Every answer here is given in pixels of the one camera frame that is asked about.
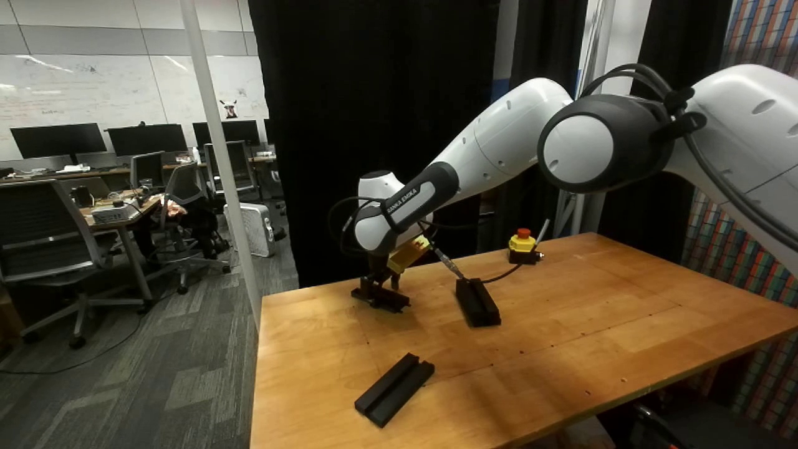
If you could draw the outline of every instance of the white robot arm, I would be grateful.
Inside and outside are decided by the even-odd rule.
[[[617,75],[642,79],[642,73],[619,68]],[[612,95],[571,102],[552,79],[520,85],[412,181],[361,176],[360,197],[371,202],[357,212],[357,245],[385,257],[421,233],[419,222],[434,210],[486,192],[542,160],[543,174],[571,192],[677,172],[724,205],[795,275],[798,79],[737,64],[700,79],[687,105],[667,85],[654,82],[652,89],[662,102]]]

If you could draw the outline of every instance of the floor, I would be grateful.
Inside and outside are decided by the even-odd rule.
[[[261,291],[296,286],[289,242],[254,272]],[[243,277],[155,290],[165,298],[147,313],[98,313],[78,352],[64,322],[0,359],[0,447],[250,447],[254,323]]]

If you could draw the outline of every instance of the office chair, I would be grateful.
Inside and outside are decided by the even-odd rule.
[[[106,253],[91,231],[78,205],[56,179],[0,185],[0,282],[31,285],[45,290],[69,290],[78,298],[64,308],[31,323],[22,336],[31,338],[69,313],[76,329],[69,346],[84,344],[84,319],[96,307],[143,307],[144,298],[109,298],[116,290],[91,297],[96,282],[112,272],[112,258]]]
[[[173,169],[165,189],[167,202],[177,202],[188,210],[188,220],[169,220],[167,207],[162,213],[162,240],[155,242],[157,257],[177,268],[177,291],[184,293],[189,290],[188,280],[189,272],[197,267],[218,267],[223,272],[230,272],[230,265],[208,258],[199,242],[192,236],[189,216],[192,212],[197,213],[197,207],[208,207],[208,192],[199,179],[199,167],[192,165],[180,165]]]
[[[165,154],[147,151],[129,157],[129,186],[144,186],[150,192],[165,189]]]
[[[214,145],[208,142],[202,146],[202,151],[205,151],[205,167],[208,167],[208,186],[218,197],[218,195],[223,195],[223,179],[219,179],[219,165],[214,157]],[[247,149],[245,140],[230,140],[228,154],[230,154],[230,167],[233,167],[233,179],[234,179],[237,192],[240,195],[254,192],[258,198],[261,202],[261,192],[260,192],[260,185],[254,181],[251,165],[250,165],[250,149]]]

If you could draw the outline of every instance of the wall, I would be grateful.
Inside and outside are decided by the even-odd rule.
[[[261,126],[247,0],[194,1],[218,97]],[[11,126],[68,121],[180,121],[194,145],[205,111],[180,0],[0,0],[0,160],[20,160]]]

